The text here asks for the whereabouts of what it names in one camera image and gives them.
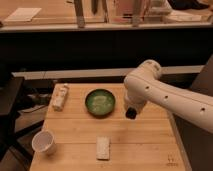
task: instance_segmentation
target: white cup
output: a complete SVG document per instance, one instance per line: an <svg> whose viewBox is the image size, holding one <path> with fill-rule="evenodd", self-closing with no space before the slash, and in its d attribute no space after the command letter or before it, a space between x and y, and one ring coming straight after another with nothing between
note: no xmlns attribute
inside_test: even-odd
<svg viewBox="0 0 213 171"><path fill-rule="evenodd" d="M32 148L35 152L51 155L56 151L54 137L49 131L40 131L32 139Z"/></svg>

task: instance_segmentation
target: bowl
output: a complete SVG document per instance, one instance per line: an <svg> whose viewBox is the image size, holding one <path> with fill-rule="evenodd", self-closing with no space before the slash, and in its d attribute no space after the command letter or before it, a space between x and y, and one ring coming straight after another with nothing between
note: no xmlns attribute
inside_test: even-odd
<svg viewBox="0 0 213 171"><path fill-rule="evenodd" d="M85 105L90 114L102 118L114 110L115 97L109 90L95 89L87 95Z"/></svg>

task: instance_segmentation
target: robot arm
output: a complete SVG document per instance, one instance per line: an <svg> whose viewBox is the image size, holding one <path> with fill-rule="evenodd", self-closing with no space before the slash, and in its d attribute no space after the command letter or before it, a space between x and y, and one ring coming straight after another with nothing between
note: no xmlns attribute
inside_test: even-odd
<svg viewBox="0 0 213 171"><path fill-rule="evenodd" d="M160 82L161 66L146 60L125 80L126 116L134 119L147 100L213 133L213 97Z"/></svg>

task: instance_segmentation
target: wooden table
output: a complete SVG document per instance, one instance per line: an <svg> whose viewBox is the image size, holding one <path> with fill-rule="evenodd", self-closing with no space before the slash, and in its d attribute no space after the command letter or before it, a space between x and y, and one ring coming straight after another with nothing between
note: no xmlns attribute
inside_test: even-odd
<svg viewBox="0 0 213 171"><path fill-rule="evenodd" d="M104 12L101 2L98 12L92 13L91 0L82 0L85 21L87 23L103 23ZM0 0L0 21L4 26L39 25L39 24L75 24L76 13L73 3L66 0ZM30 22L6 22L6 19L17 8L41 8L41 11Z"/></svg>
<svg viewBox="0 0 213 171"><path fill-rule="evenodd" d="M62 84L57 84L52 99ZM43 130L50 130L57 152L50 156L35 153L30 171L184 171L188 170L165 109L148 102L136 120L125 117L123 84L69 84L62 112L50 102ZM113 113L105 119L92 117L85 97L104 88L116 97ZM110 160L96 159L96 139L111 140Z"/></svg>

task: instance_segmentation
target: cable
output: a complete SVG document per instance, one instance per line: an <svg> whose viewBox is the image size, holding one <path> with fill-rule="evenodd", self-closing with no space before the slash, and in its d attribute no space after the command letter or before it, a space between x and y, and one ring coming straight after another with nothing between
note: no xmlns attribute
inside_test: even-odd
<svg viewBox="0 0 213 171"><path fill-rule="evenodd" d="M22 113L32 113L32 112L38 111L40 109L43 109L46 106L47 105L42 105L42 106L38 107L37 109L31 110L31 111L23 111L23 110L21 110L20 112L22 112Z"/></svg>

